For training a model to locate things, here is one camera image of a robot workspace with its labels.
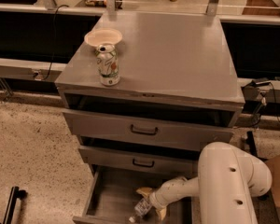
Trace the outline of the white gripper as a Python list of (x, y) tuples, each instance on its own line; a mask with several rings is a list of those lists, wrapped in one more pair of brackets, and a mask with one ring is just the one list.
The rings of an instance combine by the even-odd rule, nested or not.
[(159, 221), (163, 221), (166, 217), (167, 206), (175, 200), (173, 186), (163, 184), (158, 189), (150, 187), (142, 187), (136, 190), (145, 199), (149, 198), (151, 204), (157, 209)]

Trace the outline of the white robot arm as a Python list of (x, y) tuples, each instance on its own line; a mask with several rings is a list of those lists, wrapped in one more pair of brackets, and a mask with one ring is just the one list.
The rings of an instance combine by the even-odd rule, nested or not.
[(164, 220), (169, 204), (196, 196), (202, 224), (258, 224), (252, 199), (266, 194), (272, 182), (262, 160), (230, 144), (213, 142), (200, 154), (196, 177), (179, 176), (156, 189), (138, 189), (142, 200), (129, 220), (135, 222), (151, 209)]

